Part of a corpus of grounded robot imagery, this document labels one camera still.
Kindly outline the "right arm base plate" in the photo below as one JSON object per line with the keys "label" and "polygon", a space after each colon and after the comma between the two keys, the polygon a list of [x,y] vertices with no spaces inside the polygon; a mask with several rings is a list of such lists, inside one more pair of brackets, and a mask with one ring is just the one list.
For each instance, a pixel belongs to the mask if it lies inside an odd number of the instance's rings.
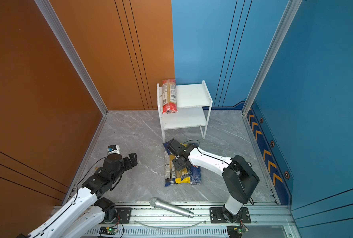
{"label": "right arm base plate", "polygon": [[242,223],[250,224],[251,217],[248,208],[242,207],[236,215],[231,214],[229,211],[225,210],[224,207],[211,207],[210,212],[210,222],[213,224],[219,223]]}

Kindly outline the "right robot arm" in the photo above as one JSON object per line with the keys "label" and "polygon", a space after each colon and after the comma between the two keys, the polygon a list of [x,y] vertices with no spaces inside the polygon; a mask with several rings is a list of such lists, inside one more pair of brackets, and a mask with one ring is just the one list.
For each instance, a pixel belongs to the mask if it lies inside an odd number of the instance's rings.
{"label": "right robot arm", "polygon": [[229,223],[241,221],[241,210],[251,201],[260,182],[256,172],[242,156],[215,155],[197,145],[184,145],[175,139],[164,143],[164,146],[174,155],[172,163],[176,170],[199,166],[220,175],[229,192],[229,198],[222,207],[224,219]]}

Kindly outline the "blue yellow spaghetti bag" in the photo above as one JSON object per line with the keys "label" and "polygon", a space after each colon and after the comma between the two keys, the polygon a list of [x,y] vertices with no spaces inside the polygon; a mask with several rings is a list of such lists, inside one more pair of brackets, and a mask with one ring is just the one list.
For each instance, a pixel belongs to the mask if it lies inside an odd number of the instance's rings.
{"label": "blue yellow spaghetti bag", "polygon": [[175,139],[163,143],[164,148],[174,156],[186,152],[187,147]]}

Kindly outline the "red spaghetti bag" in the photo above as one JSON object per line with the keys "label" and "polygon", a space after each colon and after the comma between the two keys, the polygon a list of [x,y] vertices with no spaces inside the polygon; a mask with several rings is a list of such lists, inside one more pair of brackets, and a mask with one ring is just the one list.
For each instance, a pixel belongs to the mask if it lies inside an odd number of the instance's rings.
{"label": "red spaghetti bag", "polygon": [[176,80],[167,79],[162,82],[162,113],[171,114],[177,112]]}

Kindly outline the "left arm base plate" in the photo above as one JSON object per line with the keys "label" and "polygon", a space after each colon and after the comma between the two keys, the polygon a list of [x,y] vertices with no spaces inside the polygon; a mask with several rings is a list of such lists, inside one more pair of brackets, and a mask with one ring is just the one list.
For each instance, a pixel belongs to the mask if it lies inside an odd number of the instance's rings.
{"label": "left arm base plate", "polygon": [[132,208],[118,207],[105,212],[102,223],[104,224],[129,224]]}

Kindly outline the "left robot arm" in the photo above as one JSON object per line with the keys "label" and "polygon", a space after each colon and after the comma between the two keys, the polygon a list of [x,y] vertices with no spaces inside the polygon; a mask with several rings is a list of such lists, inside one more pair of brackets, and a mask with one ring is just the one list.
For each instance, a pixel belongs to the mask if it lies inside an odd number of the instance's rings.
{"label": "left robot arm", "polygon": [[107,222],[119,222],[120,215],[116,204],[103,197],[112,191],[121,181],[124,172],[137,166],[137,154],[122,157],[111,153],[92,176],[88,177],[76,194],[53,216],[28,235],[19,234],[19,238],[66,238],[81,237],[95,225]]}

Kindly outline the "clear label spaghetti bag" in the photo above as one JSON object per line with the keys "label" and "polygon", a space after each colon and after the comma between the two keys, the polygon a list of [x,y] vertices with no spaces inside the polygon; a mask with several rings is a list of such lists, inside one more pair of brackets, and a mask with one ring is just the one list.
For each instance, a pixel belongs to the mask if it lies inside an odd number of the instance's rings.
{"label": "clear label spaghetti bag", "polygon": [[172,159],[167,149],[164,151],[164,163],[165,163],[165,187],[176,184],[176,172]]}

